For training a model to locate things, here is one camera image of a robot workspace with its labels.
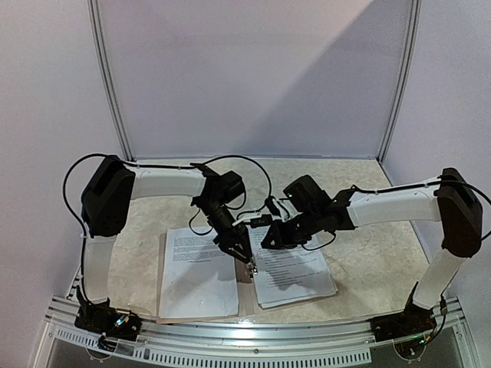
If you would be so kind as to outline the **white paper stack remainder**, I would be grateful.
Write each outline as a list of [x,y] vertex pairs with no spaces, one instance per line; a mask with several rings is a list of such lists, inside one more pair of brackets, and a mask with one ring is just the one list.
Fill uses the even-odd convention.
[[330,297],[338,288],[314,236],[305,246],[287,250],[265,249],[261,241],[267,228],[249,229],[257,272],[254,286],[263,309]]

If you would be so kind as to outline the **brown plastic folder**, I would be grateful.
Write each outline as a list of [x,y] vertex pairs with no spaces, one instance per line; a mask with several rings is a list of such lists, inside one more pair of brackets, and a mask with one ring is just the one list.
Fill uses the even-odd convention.
[[[221,318],[226,318],[226,317],[220,317],[220,318],[213,318],[213,319],[203,319],[203,320],[193,320],[193,319],[187,319],[187,320],[164,320],[158,317],[158,307],[159,307],[159,298],[160,298],[160,288],[162,284],[162,273],[163,273],[163,256],[165,252],[165,243],[166,243],[166,234],[160,236],[160,253],[159,253],[159,276],[160,279],[158,281],[158,288],[157,288],[157,321],[160,324],[169,324],[169,323],[176,323],[176,322],[188,322],[188,321],[205,321],[205,320],[218,320]],[[255,286],[254,286],[254,277],[249,278],[246,272],[246,267],[242,263],[235,261],[235,269],[236,269],[236,281],[237,281],[237,288],[238,288],[238,293],[239,293],[239,312],[237,313],[236,316],[231,316],[231,317],[246,317],[250,316],[253,314],[261,314],[263,312],[266,312],[269,309],[278,309],[282,307],[288,307],[290,305],[294,304],[301,304],[305,303],[310,300],[306,301],[299,301],[296,303],[291,303],[291,304],[285,304],[282,306],[278,307],[272,307],[268,309],[263,309],[259,306],[257,297],[256,297],[256,292],[255,292]]]

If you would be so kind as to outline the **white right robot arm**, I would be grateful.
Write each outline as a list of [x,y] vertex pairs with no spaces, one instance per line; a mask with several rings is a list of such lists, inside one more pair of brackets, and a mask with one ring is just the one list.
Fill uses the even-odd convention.
[[403,334],[432,329],[442,293],[489,239],[489,208],[455,169],[393,189],[382,176],[371,189],[338,192],[308,175],[292,179],[271,201],[261,245],[318,249],[338,290],[270,314],[288,322],[366,317]]

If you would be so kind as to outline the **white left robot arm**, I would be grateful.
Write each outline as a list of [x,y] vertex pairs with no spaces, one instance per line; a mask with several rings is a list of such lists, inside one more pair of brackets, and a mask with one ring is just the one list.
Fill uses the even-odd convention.
[[237,222],[227,205],[245,192],[239,174],[219,174],[206,164],[187,167],[125,163],[115,155],[105,156],[81,194],[81,284],[77,299],[85,321],[98,333],[114,326],[106,310],[108,271],[117,236],[127,223],[130,204],[136,199],[186,196],[206,217],[216,232],[215,245],[247,265],[252,249],[246,226]]

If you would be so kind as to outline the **metal folder clip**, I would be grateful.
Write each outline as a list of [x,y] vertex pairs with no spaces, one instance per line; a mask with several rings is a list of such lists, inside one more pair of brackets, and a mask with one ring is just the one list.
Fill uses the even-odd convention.
[[246,272],[249,278],[253,278],[256,274],[258,274],[258,268],[254,261],[250,261],[246,264]]

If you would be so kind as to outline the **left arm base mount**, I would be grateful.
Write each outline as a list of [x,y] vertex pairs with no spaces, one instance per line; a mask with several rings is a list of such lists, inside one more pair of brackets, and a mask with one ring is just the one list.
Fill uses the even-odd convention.
[[89,301],[81,287],[76,289],[79,309],[74,326],[98,334],[97,348],[113,353],[120,340],[136,342],[142,327],[141,318],[131,310],[118,310],[110,300],[95,304]]

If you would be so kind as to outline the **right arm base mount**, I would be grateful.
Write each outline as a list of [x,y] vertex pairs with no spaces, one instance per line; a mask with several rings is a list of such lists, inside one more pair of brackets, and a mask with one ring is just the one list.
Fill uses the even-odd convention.
[[369,322],[377,342],[412,337],[419,345],[423,345],[440,333],[445,320],[444,317],[438,327],[432,309],[410,305],[401,312],[373,317]]

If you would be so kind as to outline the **right aluminium frame post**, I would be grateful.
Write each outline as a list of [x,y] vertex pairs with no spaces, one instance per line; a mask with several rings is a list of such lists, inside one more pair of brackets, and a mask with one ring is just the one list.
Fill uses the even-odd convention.
[[377,161],[382,166],[387,158],[390,144],[397,125],[397,119],[403,104],[404,93],[410,76],[410,66],[414,55],[420,18],[421,1],[410,1],[407,27],[401,53],[400,66],[397,75],[396,90],[390,106],[387,125],[377,151]]

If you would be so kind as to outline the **aluminium frame post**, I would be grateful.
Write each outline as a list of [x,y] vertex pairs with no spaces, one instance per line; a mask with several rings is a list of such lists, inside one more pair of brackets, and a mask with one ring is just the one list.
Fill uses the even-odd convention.
[[390,106],[387,125],[377,151],[377,161],[382,166],[387,158],[390,144],[397,125],[397,119],[403,104],[404,93],[410,76],[410,66],[414,55],[420,18],[421,1],[410,1],[407,27],[401,53],[400,66],[397,75],[396,90]]
[[91,31],[94,39],[97,62],[99,65],[104,93],[107,98],[107,105],[110,111],[110,116],[124,158],[126,160],[133,161],[133,150],[130,146],[130,139],[124,124],[120,104],[117,99],[116,87],[114,86],[114,78],[111,72],[110,60],[107,52],[106,42],[104,39],[101,4],[97,0],[88,0],[87,7],[91,22]]

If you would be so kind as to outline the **left aluminium frame post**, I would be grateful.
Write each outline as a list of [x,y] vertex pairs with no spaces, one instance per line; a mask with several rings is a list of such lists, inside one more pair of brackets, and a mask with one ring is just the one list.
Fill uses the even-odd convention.
[[91,31],[94,39],[97,62],[99,65],[104,93],[107,98],[107,105],[110,111],[110,116],[124,158],[126,160],[133,161],[133,150],[130,146],[130,139],[124,124],[120,104],[117,99],[116,87],[114,86],[114,78],[111,72],[110,60],[107,52],[106,42],[104,39],[101,4],[97,0],[88,0],[87,7],[91,22]]

